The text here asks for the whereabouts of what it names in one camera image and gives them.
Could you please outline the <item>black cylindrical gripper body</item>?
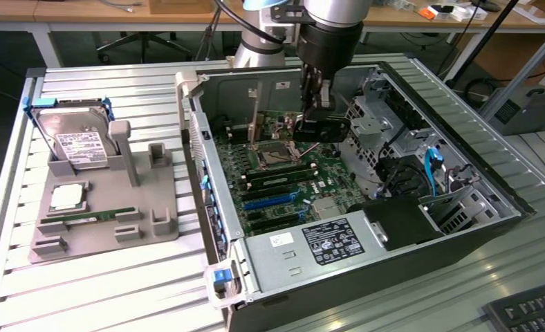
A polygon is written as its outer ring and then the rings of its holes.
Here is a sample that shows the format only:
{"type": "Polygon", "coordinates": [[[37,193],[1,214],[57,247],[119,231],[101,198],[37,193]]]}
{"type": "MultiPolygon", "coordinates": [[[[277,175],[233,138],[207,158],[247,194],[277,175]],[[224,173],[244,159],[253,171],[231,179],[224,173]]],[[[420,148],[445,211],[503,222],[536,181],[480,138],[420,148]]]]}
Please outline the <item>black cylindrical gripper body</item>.
{"type": "Polygon", "coordinates": [[[296,56],[305,71],[333,75],[344,68],[355,54],[363,23],[337,28],[320,23],[301,24],[296,56]]]}

